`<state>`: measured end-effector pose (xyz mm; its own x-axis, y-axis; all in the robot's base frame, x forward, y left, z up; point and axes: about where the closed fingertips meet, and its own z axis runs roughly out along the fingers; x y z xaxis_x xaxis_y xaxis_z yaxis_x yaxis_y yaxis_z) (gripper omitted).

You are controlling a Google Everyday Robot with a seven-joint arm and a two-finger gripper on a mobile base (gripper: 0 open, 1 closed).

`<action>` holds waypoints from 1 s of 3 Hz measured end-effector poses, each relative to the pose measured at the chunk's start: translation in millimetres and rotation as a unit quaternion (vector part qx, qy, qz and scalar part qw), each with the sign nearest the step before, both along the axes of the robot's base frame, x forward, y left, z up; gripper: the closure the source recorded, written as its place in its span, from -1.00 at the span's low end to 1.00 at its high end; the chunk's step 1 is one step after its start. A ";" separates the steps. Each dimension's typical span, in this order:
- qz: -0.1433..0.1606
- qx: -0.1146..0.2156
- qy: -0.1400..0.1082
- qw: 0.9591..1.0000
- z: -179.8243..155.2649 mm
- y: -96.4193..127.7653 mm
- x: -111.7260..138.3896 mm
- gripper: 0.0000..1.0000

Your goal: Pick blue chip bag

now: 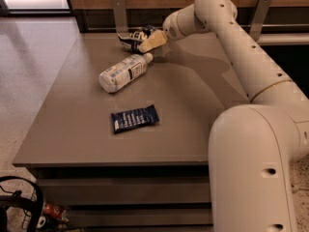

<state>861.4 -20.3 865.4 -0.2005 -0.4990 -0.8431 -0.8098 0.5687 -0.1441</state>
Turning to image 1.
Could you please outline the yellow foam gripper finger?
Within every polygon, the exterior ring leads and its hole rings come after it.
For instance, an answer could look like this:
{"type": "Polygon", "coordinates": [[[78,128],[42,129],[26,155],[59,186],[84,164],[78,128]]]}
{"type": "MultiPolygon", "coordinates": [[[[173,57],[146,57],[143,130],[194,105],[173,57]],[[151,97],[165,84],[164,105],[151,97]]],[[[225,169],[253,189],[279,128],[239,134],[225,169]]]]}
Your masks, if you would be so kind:
{"type": "Polygon", "coordinates": [[[141,53],[146,53],[167,43],[167,36],[162,30],[155,30],[149,36],[142,38],[137,48],[141,53]]]}

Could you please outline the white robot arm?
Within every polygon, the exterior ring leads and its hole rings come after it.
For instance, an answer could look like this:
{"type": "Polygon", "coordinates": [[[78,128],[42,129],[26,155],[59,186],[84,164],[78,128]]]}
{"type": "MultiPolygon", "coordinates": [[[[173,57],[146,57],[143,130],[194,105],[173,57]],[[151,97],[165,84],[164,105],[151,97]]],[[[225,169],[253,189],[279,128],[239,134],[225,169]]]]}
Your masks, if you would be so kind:
{"type": "Polygon", "coordinates": [[[215,34],[249,102],[224,111],[211,128],[214,232],[297,232],[289,164],[309,154],[309,100],[236,16],[230,0],[194,0],[138,48],[215,34]]]}

